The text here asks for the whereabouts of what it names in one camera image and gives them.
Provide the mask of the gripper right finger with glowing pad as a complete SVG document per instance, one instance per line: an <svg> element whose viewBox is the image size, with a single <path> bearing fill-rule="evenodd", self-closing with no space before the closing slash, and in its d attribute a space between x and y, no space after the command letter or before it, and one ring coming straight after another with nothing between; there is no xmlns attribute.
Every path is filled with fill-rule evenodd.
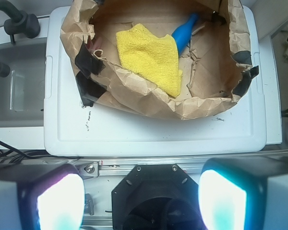
<svg viewBox="0 0 288 230"><path fill-rule="evenodd" d="M211 158L198 201L209 230L288 230L288 157Z"/></svg>

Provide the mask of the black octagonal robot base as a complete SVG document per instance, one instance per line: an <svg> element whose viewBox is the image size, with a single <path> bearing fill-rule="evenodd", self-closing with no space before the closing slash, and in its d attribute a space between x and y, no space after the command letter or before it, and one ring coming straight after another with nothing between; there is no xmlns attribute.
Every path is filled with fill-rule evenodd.
<svg viewBox="0 0 288 230"><path fill-rule="evenodd" d="M202 230L198 184L178 165L136 165L112 190L115 230Z"/></svg>

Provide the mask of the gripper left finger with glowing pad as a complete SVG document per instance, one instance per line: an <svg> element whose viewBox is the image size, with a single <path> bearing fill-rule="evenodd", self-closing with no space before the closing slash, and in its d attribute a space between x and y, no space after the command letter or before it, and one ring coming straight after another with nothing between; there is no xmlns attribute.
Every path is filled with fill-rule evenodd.
<svg viewBox="0 0 288 230"><path fill-rule="evenodd" d="M0 164L0 230L78 230L84 182L71 164Z"/></svg>

